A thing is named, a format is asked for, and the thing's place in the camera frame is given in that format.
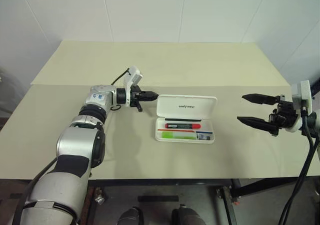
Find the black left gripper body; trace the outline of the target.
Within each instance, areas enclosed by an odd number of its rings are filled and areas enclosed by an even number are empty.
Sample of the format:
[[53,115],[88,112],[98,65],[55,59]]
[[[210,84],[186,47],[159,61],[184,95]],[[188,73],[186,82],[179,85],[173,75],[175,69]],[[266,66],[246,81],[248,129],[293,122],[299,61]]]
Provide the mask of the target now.
[[143,108],[140,104],[141,89],[138,85],[132,85],[130,87],[130,107],[137,108],[138,112],[142,112]]

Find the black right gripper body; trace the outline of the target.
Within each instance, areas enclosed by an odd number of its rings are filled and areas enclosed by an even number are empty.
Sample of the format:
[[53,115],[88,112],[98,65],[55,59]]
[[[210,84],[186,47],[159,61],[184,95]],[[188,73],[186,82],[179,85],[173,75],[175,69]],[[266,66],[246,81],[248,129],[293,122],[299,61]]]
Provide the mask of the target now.
[[269,99],[269,104],[277,104],[277,107],[268,117],[268,123],[271,125],[269,133],[273,136],[277,136],[280,129],[285,129],[287,132],[291,133],[296,132],[299,116],[294,109],[293,102],[286,101],[284,95],[277,95],[274,97],[272,96]]

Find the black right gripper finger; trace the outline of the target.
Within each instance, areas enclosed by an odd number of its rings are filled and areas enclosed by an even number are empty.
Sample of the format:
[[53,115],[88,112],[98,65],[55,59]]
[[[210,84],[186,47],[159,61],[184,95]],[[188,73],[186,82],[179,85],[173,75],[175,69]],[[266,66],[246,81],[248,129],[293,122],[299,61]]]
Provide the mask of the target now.
[[241,123],[249,127],[252,127],[254,129],[266,131],[269,133],[272,131],[272,125],[263,119],[256,118],[256,117],[249,117],[249,116],[238,116],[237,119]]
[[266,104],[266,105],[274,105],[277,103],[277,97],[276,96],[269,96],[264,94],[258,94],[258,93],[250,93],[245,94],[242,96],[243,99],[254,103],[254,104]]

